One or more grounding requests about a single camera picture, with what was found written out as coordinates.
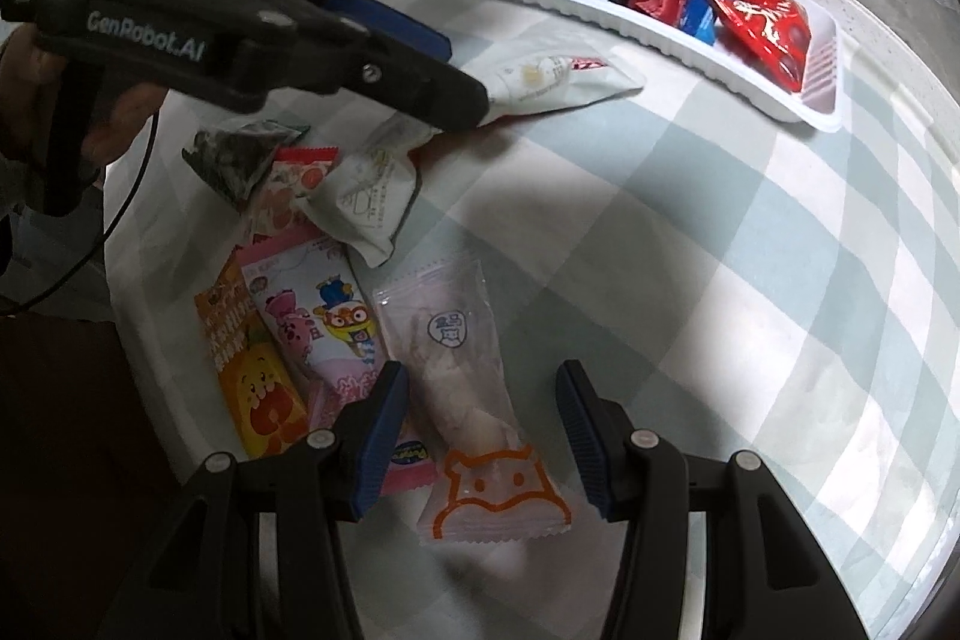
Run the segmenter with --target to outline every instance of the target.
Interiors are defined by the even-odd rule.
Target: penguin cartoon character
[[[339,274],[317,286],[323,304],[313,314],[323,320],[330,336],[347,343],[359,359],[366,363],[376,361],[376,322],[367,303],[353,294],[353,285],[345,283]]]

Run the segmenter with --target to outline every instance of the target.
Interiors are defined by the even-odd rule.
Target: table
[[[383,0],[450,36],[462,65],[536,26],[580,26],[497,0]],[[610,36],[608,42],[623,44]],[[554,477],[577,479],[552,401],[579,357],[601,395],[681,449],[750,447],[770,464],[872,636],[896,637],[956,538],[960,199],[916,102],[845,39],[844,127],[774,124],[721,87],[632,47],[636,97],[438,137],[376,287],[467,250],[480,258],[517,416]],[[239,220],[179,157],[224,116],[171,97],[136,208],[107,244],[121,338],[181,476],[242,451],[192,296]],[[277,92],[259,116],[357,145],[382,108]],[[145,145],[107,178],[107,217]],[[381,501],[344,550],[368,638],[596,637],[621,528],[588,507],[569,533],[422,547],[424,492]],[[699,636],[703,528],[692,520],[688,616]]]

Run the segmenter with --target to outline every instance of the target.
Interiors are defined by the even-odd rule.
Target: blue gripper pad
[[[387,362],[380,370],[370,396],[360,403],[363,405],[360,410],[362,419],[357,420],[358,416],[351,415],[354,410],[350,409],[352,405],[347,405],[333,426],[338,437],[343,429],[350,429],[343,434],[343,450],[352,472],[349,506],[358,520],[380,496],[400,427],[407,414],[409,398],[410,376],[406,367],[399,362]]]
[[[630,517],[640,496],[640,478],[627,461],[634,427],[616,402],[601,399],[577,360],[557,370],[557,408],[577,462],[587,499],[606,521]]]
[[[386,34],[407,47],[448,62],[453,56],[450,39],[435,31],[429,25],[414,20],[392,6],[381,4],[377,0],[326,0],[323,8],[328,12],[356,20],[374,31]]]

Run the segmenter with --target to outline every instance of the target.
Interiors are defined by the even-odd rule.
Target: pink snack package
[[[310,381],[310,429],[329,428],[344,405],[367,397],[386,360],[344,245],[306,223],[242,247],[236,258],[267,329]],[[430,485],[436,476],[424,442],[405,421],[382,493]]]
[[[376,305],[390,356],[407,367],[414,401],[446,446],[416,522],[421,538],[497,542],[567,531],[570,506],[507,394],[480,262],[438,263],[378,292]]]
[[[246,210],[243,236],[262,242],[286,228],[310,223],[299,208],[299,199],[313,193],[337,159],[337,148],[280,148],[270,175]]]

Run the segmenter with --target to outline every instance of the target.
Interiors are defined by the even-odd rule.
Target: blue candy wrapper
[[[713,46],[716,44],[716,34],[713,31],[714,20],[713,9],[707,0],[686,0],[677,28]]]

